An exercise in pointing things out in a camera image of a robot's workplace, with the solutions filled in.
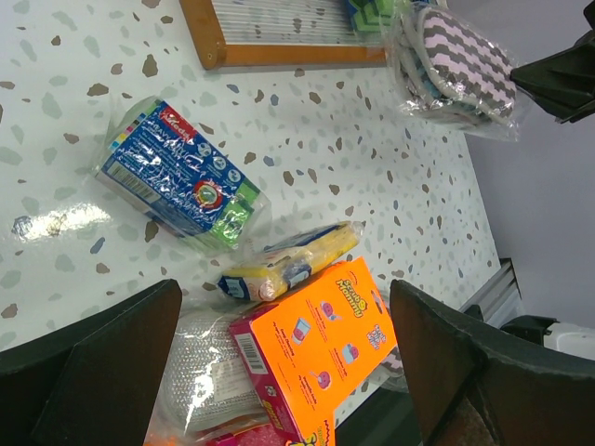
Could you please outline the pink grey zigzag sponge pack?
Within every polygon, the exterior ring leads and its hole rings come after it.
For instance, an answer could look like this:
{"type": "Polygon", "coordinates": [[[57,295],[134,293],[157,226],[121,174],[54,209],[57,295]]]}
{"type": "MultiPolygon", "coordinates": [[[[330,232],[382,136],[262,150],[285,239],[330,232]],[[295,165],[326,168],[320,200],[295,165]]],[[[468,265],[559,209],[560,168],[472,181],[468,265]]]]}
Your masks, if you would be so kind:
{"type": "Polygon", "coordinates": [[[399,112],[467,134],[514,140],[524,101],[506,50],[449,8],[397,1],[381,29],[399,112]]]}

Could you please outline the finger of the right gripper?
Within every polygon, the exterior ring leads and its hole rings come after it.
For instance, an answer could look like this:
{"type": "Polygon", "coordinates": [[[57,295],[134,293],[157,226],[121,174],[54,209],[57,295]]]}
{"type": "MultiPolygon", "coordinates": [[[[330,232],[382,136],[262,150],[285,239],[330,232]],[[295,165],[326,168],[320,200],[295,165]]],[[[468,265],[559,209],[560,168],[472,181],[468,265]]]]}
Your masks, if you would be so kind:
{"type": "Polygon", "coordinates": [[[560,124],[594,113],[594,45],[580,44],[513,69],[510,79],[560,124]]]}

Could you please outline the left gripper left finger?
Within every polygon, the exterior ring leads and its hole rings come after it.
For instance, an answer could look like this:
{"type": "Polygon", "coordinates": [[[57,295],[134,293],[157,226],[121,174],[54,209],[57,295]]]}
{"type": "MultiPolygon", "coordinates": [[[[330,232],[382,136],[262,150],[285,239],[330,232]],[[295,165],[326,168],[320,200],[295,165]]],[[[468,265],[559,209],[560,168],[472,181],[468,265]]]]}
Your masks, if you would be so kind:
{"type": "Polygon", "coordinates": [[[1,354],[4,445],[140,445],[182,302],[162,280],[1,354]]]}

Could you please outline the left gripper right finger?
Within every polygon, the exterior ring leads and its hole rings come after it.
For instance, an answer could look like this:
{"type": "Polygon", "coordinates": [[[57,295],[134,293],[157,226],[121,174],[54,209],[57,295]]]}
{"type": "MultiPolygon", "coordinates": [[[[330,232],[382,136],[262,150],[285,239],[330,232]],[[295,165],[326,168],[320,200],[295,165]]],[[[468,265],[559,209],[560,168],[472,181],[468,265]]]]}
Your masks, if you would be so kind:
{"type": "Polygon", "coordinates": [[[403,280],[390,314],[426,445],[591,445],[594,363],[507,334],[403,280]]]}

